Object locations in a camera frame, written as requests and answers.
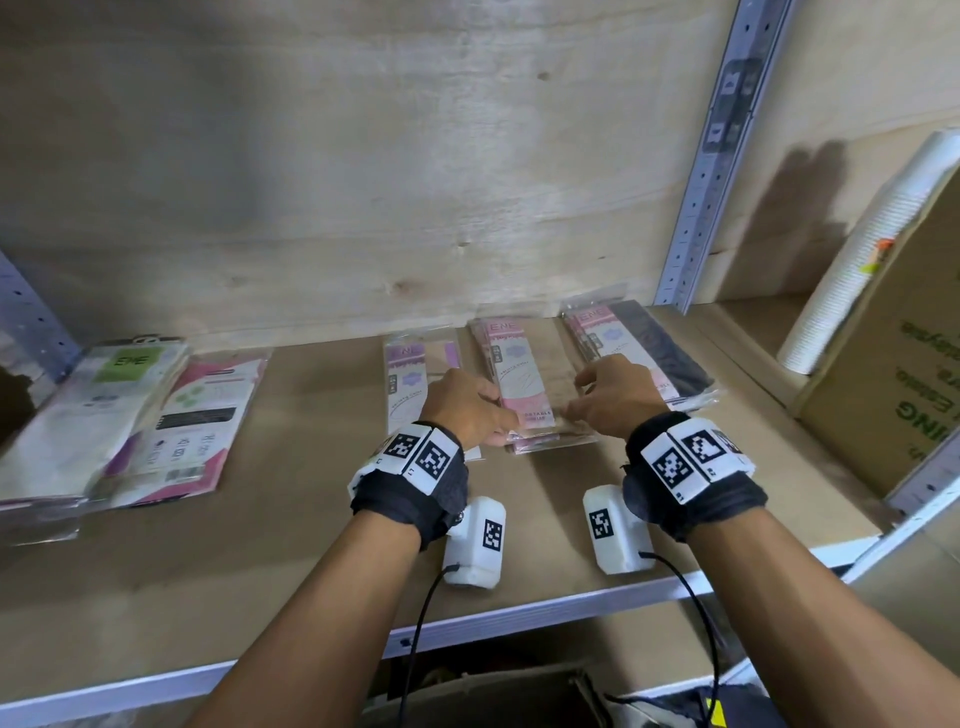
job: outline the barcode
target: barcode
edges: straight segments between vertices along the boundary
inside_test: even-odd
[[[204,474],[206,466],[198,465],[196,468],[180,468],[175,471],[167,471],[167,476],[164,478],[168,483],[173,482],[174,480],[193,480],[194,478],[200,477]]]

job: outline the white plastic sensor box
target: white plastic sensor box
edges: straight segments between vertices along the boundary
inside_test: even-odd
[[[444,567],[460,568],[444,574],[447,584],[492,589],[500,581],[503,535],[507,510],[503,503],[479,496],[468,503],[460,521],[446,533]]]
[[[653,559],[640,558],[640,551],[653,552],[647,524],[627,509],[618,485],[599,485],[584,493],[584,511],[593,554],[604,573],[629,573],[654,566]]]

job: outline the hand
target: hand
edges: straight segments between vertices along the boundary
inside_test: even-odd
[[[578,387],[593,384],[593,389],[566,406],[566,418],[583,420],[602,435],[629,440],[639,425],[670,411],[650,370],[632,364],[622,353],[590,362],[574,383]]]
[[[520,422],[514,410],[494,404],[499,397],[500,390],[492,382],[450,369],[427,388],[420,419],[446,427],[464,451],[480,443],[503,446],[507,433],[519,429]]]

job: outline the forearm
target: forearm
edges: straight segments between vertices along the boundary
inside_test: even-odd
[[[946,725],[960,714],[960,680],[765,509],[696,526],[687,540],[791,724]]]
[[[189,728],[352,725],[419,548],[415,527],[358,513]]]

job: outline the green square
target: green square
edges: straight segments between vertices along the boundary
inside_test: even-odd
[[[139,381],[159,361],[162,353],[163,347],[121,349],[104,364],[93,380],[95,382]]]

